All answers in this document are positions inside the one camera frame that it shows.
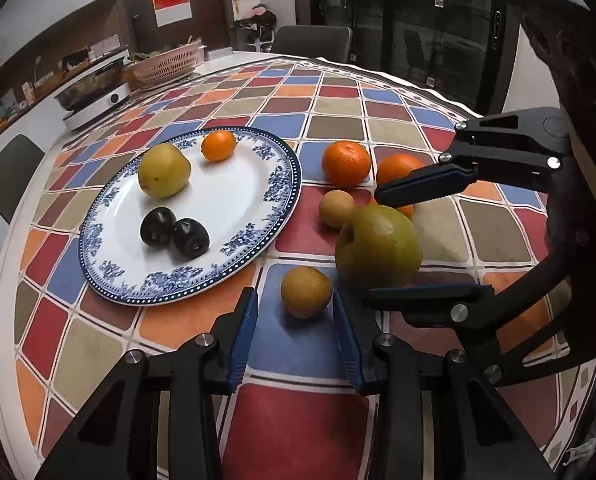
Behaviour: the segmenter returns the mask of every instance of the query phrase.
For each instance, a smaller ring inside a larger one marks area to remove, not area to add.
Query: dining table
[[[236,393],[214,397],[224,478],[363,479],[378,399],[358,396],[350,386],[331,305],[311,319],[293,319],[284,311],[280,285],[295,266],[335,278],[337,233],[318,218],[319,202],[332,189],[320,162],[328,146],[353,140],[370,154],[369,176],[350,189],[364,205],[382,160],[407,153],[434,164],[449,147],[454,125],[477,117],[433,89],[385,73],[324,59],[235,53],[169,85],[135,92],[77,137],[60,139],[33,176],[0,257],[0,438],[16,477],[34,478],[125,352],[174,351],[208,332],[233,310],[242,288],[253,286],[259,315],[245,378]],[[302,187],[284,228],[248,265],[201,294],[151,306],[98,295],[82,272],[78,242],[100,190],[150,147],[212,126],[258,128],[295,151]],[[476,182],[460,194],[416,204],[412,222],[424,256],[416,283],[479,283],[498,292],[548,254],[546,196],[532,190]],[[553,319],[568,297],[563,282],[499,329],[502,351]],[[461,348],[448,328],[413,328],[395,312],[379,322],[383,332],[418,351],[444,355]],[[557,334],[524,364],[566,352]],[[569,447],[595,380],[594,359],[498,388],[552,468]],[[168,478],[168,409],[163,394],[161,479]],[[432,444],[425,446],[429,452]],[[433,469],[433,460],[425,467]],[[425,470],[425,478],[433,471]]]

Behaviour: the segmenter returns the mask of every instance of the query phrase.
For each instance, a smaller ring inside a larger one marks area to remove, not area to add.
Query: oval plate
[[[142,154],[102,188],[84,219],[79,242],[82,271],[108,300],[162,304],[199,294],[238,272],[278,235],[295,208],[302,171],[295,152],[257,128],[226,127],[238,139],[233,156],[208,162],[205,128],[168,140],[191,161],[185,189],[166,199],[147,196],[138,184]],[[140,239],[146,213],[158,206],[177,219],[193,218],[209,233],[209,250],[186,261],[173,248],[156,250]]]

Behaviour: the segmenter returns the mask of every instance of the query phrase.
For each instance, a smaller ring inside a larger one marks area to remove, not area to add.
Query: brown wooden door
[[[173,48],[190,35],[203,38],[209,48],[229,46],[229,30],[223,0],[190,0],[193,18],[158,27],[153,0],[122,0],[132,23],[138,52]]]

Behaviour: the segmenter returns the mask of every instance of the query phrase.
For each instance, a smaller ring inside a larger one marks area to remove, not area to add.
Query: plate rim
[[[139,161],[142,160],[142,157],[148,151],[148,150],[144,150],[142,153],[139,153],[137,156],[135,156],[129,162],[127,162],[123,167],[121,167],[109,179],[109,182],[104,184],[104,186],[100,189],[100,192],[98,193],[98,195],[95,197],[95,200],[89,207],[89,210],[87,211],[86,216],[84,217],[84,221],[82,221],[81,230],[79,233],[79,240],[78,240],[78,260],[80,263],[82,273],[84,273],[84,278],[86,280],[87,285],[92,287],[97,294],[99,294],[106,300],[112,301],[113,303],[123,304],[126,306],[135,306],[135,307],[175,303],[175,301],[180,301],[180,300],[184,300],[186,298],[191,298],[192,296],[196,296],[196,295],[218,285],[219,283],[222,283],[224,280],[226,280],[233,274],[236,274],[238,271],[240,271],[244,267],[246,267],[249,263],[251,263],[253,260],[255,260],[255,257],[257,257],[260,253],[262,253],[275,240],[275,238],[277,237],[278,234],[280,234],[280,231],[282,230],[282,228],[284,228],[286,223],[289,221],[289,218],[291,218],[291,216],[293,215],[296,205],[298,203],[298,200],[300,198],[300,193],[302,192],[302,167],[300,165],[300,159],[298,157],[298,154],[289,146],[289,144],[287,144],[287,142],[284,139],[281,139],[276,134],[273,134],[267,130],[262,130],[260,128],[254,128],[251,126],[228,126],[228,125],[211,126],[209,128],[200,128],[197,130],[192,130],[190,132],[178,134],[177,136],[171,137],[170,139],[164,140],[163,142],[171,143],[176,140],[181,140],[184,137],[189,136],[190,134],[193,134],[193,137],[200,137],[202,134],[207,134],[207,133],[214,132],[217,130],[229,130],[232,132],[253,133],[258,136],[260,136],[260,134],[262,134],[262,137],[268,137],[271,141],[275,142],[278,145],[278,147],[281,150],[283,150],[283,152],[287,156],[287,158],[289,158],[290,161],[293,163],[293,164],[289,165],[290,166],[289,170],[292,171],[292,173],[294,174],[293,176],[295,178],[295,183],[294,183],[293,187],[291,188],[292,194],[289,196],[288,205],[283,213],[284,219],[282,220],[282,222],[280,222],[277,225],[272,224],[272,227],[269,229],[267,234],[254,247],[250,248],[246,253],[243,253],[238,258],[238,260],[234,261],[229,266],[229,268],[224,270],[218,278],[213,280],[213,282],[204,282],[204,283],[200,283],[198,285],[193,285],[190,288],[188,288],[187,290],[175,292],[171,295],[162,294],[161,299],[159,299],[159,300],[158,300],[158,298],[142,298],[142,299],[134,298],[131,300],[123,300],[123,298],[125,298],[125,296],[120,296],[118,294],[110,292],[109,290],[106,290],[104,287],[100,286],[92,277],[92,275],[85,263],[85,260],[84,260],[84,242],[86,239],[86,237],[84,236],[84,233],[86,232],[88,223],[92,216],[92,213],[96,211],[100,201],[106,195],[106,192],[108,190],[110,190],[111,187],[113,187],[116,184],[117,178],[119,176],[122,176],[122,174],[124,172],[126,172],[127,169],[129,169],[132,166],[139,165]]]

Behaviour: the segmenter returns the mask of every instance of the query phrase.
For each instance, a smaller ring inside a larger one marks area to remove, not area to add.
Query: orange
[[[228,130],[216,130],[204,137],[201,150],[204,158],[212,162],[225,160],[236,149],[236,137]]]
[[[336,187],[357,186],[367,177],[370,169],[369,153],[351,140],[334,142],[322,154],[322,171]]]
[[[374,197],[371,197],[371,199],[369,199],[369,203],[377,204],[376,199],[374,199]],[[414,216],[414,205],[413,204],[404,205],[402,207],[396,207],[396,209],[398,211],[400,211],[404,216],[409,218],[409,220],[411,220]]]
[[[409,176],[414,170],[423,168],[425,165],[409,153],[395,153],[385,158],[378,164],[378,172],[376,173],[376,182],[378,184],[385,184],[398,178],[405,178]]]

